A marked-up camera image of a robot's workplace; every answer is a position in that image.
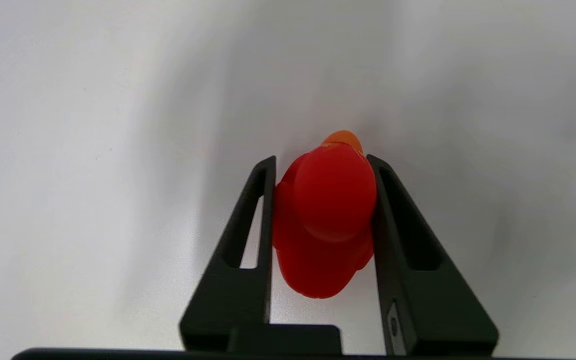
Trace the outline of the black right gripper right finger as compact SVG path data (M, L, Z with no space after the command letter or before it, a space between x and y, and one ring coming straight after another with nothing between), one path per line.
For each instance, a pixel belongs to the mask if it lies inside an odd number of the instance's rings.
M499 331L393 167L368 155L377 198L371 220L388 357L491 357Z

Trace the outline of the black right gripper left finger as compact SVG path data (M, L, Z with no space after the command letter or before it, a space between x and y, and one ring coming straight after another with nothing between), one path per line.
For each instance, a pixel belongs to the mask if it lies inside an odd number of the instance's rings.
M341 356L334 325L270 322L276 157L258 162L222 231L214 253L179 322L187 353L224 356ZM243 253L259 200L262 219L254 268Z

